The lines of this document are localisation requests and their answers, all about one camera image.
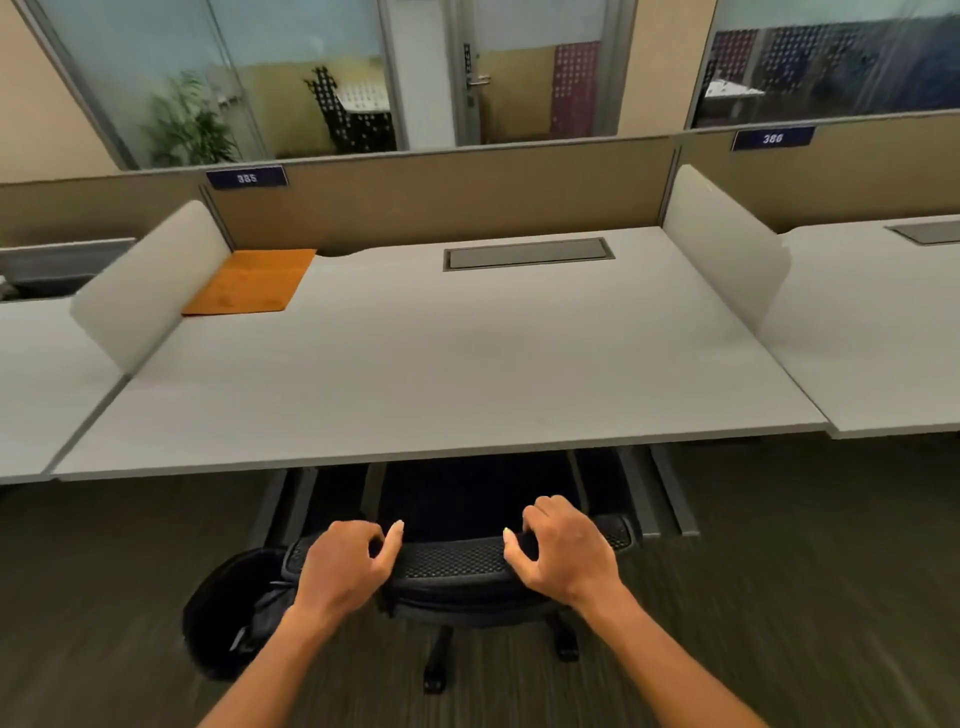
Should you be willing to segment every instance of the forearm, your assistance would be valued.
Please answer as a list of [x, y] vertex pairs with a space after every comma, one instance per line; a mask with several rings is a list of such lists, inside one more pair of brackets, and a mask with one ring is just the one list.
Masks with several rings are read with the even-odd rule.
[[274, 635], [198, 728], [281, 728], [335, 623], [287, 611]]
[[757, 728], [764, 723], [703, 669], [622, 584], [581, 610], [664, 728]]

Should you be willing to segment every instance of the orange folder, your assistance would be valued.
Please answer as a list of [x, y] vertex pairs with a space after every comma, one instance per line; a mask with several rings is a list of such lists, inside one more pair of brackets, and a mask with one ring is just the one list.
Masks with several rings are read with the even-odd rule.
[[183, 310], [184, 316], [282, 311], [317, 251], [237, 251]]

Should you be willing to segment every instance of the chair base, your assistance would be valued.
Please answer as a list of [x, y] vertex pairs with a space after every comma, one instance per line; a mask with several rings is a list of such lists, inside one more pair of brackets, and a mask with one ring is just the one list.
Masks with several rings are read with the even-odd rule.
[[[573, 628], [560, 619], [560, 615], [553, 612], [544, 618], [553, 635], [553, 649], [557, 659], [562, 663], [575, 663], [580, 660], [580, 646], [577, 644], [577, 633]], [[433, 643], [430, 657], [427, 658], [423, 669], [423, 693], [426, 695], [440, 695], [446, 690], [446, 666], [450, 655], [450, 643], [453, 640], [453, 627], [440, 628], [440, 635]]]

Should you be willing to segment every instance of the person's left hand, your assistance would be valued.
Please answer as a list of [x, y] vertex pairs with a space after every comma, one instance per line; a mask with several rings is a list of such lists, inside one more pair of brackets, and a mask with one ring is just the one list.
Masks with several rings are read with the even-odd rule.
[[[370, 542], [383, 547], [370, 557]], [[307, 551], [297, 596], [287, 614], [322, 626], [335, 626], [373, 596], [394, 570], [403, 542], [403, 521], [383, 529], [367, 521], [334, 521]]]

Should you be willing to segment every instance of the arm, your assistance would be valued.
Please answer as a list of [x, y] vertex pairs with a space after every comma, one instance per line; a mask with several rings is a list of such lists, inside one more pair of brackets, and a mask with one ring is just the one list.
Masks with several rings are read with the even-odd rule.
[[613, 550], [562, 496], [523, 511], [540, 558], [503, 532], [504, 557], [530, 589], [575, 609], [613, 650], [665, 728], [762, 728], [750, 708], [703, 669], [637, 604], [620, 581]]
[[[374, 538], [384, 544], [372, 559]], [[386, 538], [375, 523], [334, 522], [310, 547], [297, 598], [274, 635], [198, 728], [280, 728], [313, 658], [343, 618], [387, 580], [402, 540], [403, 521]]]

